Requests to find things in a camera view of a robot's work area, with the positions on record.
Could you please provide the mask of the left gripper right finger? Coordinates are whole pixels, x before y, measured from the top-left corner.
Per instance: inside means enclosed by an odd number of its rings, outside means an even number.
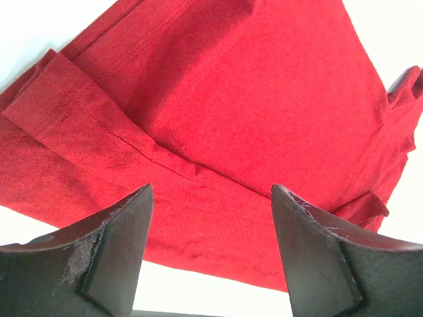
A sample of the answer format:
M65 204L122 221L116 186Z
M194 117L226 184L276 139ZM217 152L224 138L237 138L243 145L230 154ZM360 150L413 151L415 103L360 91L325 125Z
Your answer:
M422 246L389 238L273 185L272 215L294 316L421 316Z

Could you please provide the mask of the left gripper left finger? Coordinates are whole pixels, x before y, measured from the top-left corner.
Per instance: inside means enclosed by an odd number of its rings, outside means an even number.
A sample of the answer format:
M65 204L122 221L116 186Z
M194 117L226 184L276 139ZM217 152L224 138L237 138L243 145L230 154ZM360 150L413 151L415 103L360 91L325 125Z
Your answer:
M147 184L26 244L1 247L2 316L130 316L151 224Z

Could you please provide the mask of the red t-shirt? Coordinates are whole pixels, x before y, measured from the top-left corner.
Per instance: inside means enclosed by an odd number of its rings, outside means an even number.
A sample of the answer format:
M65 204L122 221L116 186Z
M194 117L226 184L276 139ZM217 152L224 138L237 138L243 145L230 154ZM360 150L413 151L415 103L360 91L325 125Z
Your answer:
M118 1L2 93L1 204L66 227L149 183L147 261L285 291L272 185L375 232L421 113L341 1Z

